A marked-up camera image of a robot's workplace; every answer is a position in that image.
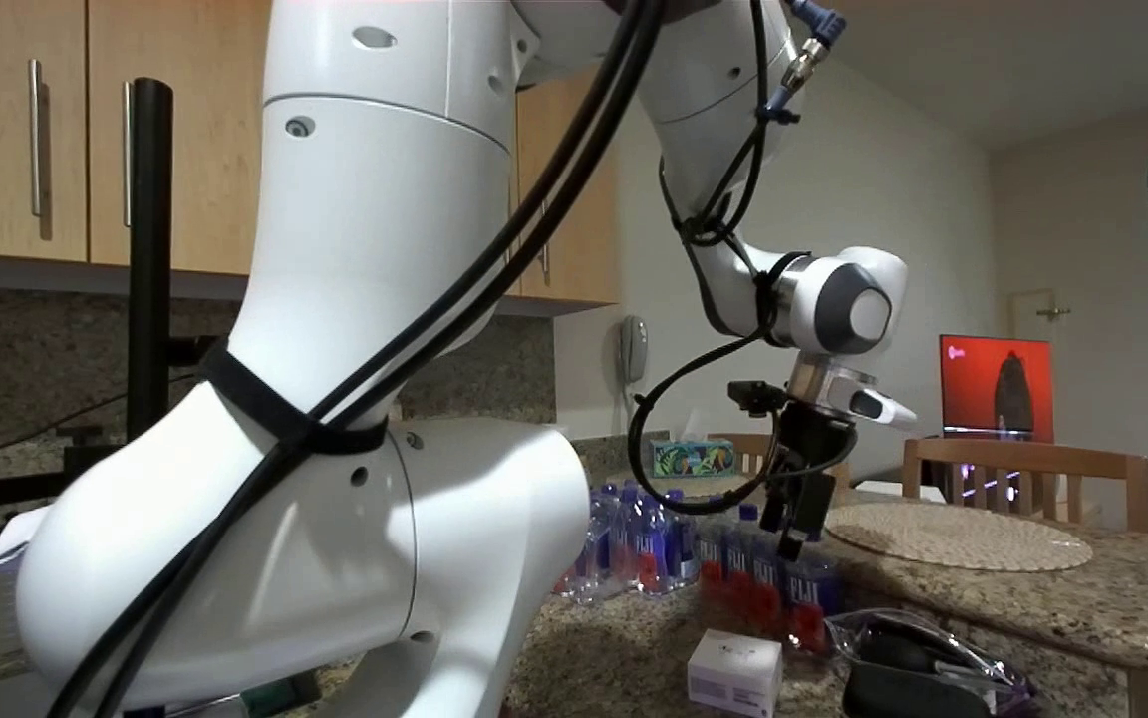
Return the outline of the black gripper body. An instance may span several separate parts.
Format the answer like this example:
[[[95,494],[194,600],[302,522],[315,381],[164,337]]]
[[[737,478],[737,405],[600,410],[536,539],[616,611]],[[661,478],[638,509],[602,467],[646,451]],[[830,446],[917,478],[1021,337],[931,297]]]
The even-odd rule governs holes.
[[[824,515],[832,498],[824,467],[852,451],[852,420],[845,410],[795,400],[784,388],[760,378],[737,378],[729,400],[746,414],[768,422],[772,457],[756,474],[767,481],[767,501],[788,507],[788,522]]]

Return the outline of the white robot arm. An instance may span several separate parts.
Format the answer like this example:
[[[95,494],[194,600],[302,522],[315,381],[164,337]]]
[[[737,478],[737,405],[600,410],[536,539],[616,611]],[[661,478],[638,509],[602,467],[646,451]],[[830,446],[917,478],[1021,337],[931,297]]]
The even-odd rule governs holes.
[[[735,342],[859,389],[899,256],[755,249],[737,221],[830,0],[275,0],[254,265],[206,374],[89,467],[34,535],[15,622],[50,718],[123,718],[357,662],[353,718],[496,718],[585,526],[553,428],[400,428],[483,330],[624,114],[661,135],[665,211]]]

